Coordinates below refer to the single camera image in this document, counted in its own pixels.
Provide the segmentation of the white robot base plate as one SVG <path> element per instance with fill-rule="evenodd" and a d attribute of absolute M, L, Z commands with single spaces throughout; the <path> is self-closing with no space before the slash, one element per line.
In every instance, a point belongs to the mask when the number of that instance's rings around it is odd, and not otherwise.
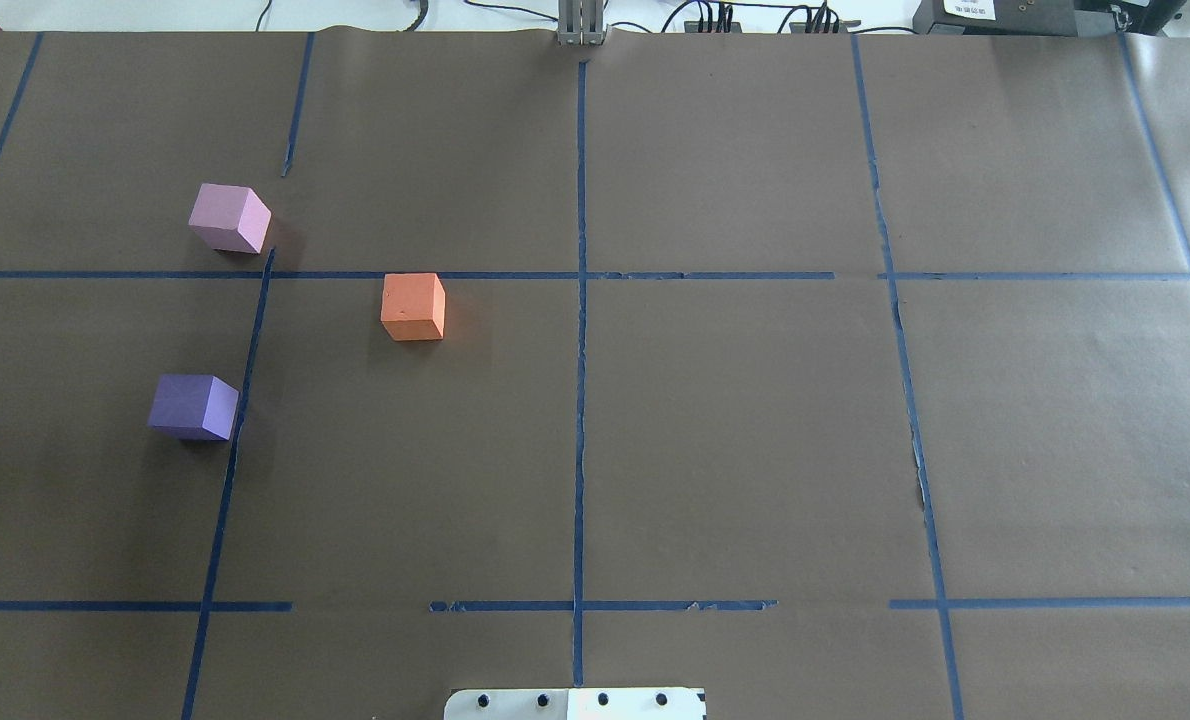
<path fill-rule="evenodd" d="M 444 719 L 704 719 L 703 689 L 687 687 L 463 689 Z"/>

